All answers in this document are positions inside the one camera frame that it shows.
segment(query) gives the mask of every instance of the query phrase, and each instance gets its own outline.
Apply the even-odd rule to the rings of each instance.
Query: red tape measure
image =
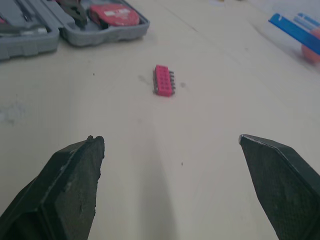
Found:
[[[135,26],[140,22],[139,15],[123,4],[91,5],[90,18],[98,25]]]

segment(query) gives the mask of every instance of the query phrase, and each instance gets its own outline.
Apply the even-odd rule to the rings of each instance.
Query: white table surface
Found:
[[[131,42],[0,63],[0,213],[59,149],[103,136],[90,240],[276,240],[238,144],[293,147],[320,172],[320,75],[253,27],[247,2],[130,0]],[[156,64],[176,95],[155,96]]]

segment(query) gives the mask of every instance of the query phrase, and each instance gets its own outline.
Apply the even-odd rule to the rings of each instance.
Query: orange ball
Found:
[[[320,28],[316,28],[310,32],[312,35],[316,36],[318,39],[320,39]],[[301,47],[303,56],[310,62],[316,64],[320,63],[320,55],[312,51],[310,48],[308,48],[305,45],[302,45]]]

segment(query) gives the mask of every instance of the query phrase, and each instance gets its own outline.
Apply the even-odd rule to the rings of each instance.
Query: tool kit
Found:
[[[124,0],[0,0],[0,60],[133,40],[150,22]]]

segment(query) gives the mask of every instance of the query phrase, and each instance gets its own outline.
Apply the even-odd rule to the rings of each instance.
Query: gray tool case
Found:
[[[91,5],[108,3],[123,4],[135,10],[124,0],[81,1],[86,10]],[[0,60],[55,51],[60,35],[71,45],[79,47],[140,38],[147,33],[150,22],[135,11],[140,18],[139,24],[135,26],[110,26],[101,29],[87,16],[87,25],[80,28],[54,0],[0,0],[0,18],[10,25],[28,28],[30,25],[38,24],[46,28],[45,33],[41,34],[0,36]],[[32,19],[31,22],[30,19],[26,19],[25,12]]]

